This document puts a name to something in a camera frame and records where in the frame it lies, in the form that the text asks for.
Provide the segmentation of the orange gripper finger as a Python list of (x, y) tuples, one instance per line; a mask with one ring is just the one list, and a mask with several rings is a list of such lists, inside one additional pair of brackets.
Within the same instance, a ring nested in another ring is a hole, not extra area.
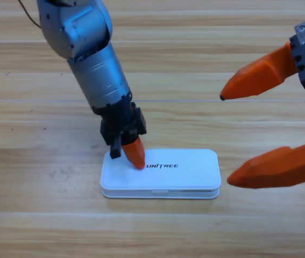
[(283, 146), (246, 161), (227, 179), (230, 185), (249, 188), (291, 187), (305, 182), (305, 145)]

